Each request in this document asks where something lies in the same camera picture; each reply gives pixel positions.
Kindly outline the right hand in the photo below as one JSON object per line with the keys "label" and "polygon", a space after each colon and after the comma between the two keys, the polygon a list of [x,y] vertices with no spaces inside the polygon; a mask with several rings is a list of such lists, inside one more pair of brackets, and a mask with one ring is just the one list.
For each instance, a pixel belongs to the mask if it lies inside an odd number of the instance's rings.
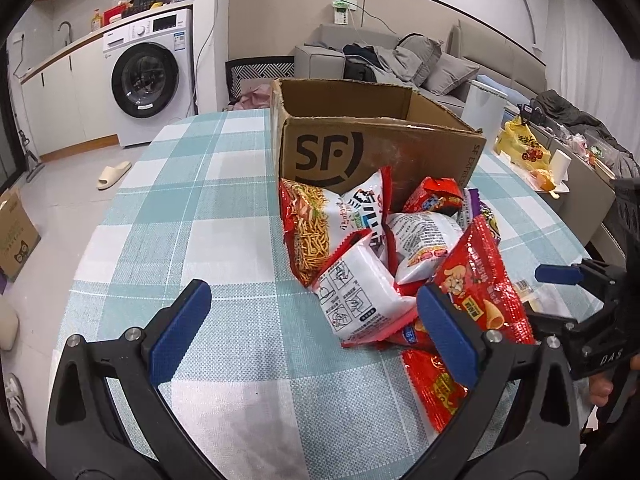
{"label": "right hand", "polygon": [[608,403],[610,395],[616,389],[611,380],[613,370],[614,366],[589,377],[589,402],[598,408]]}

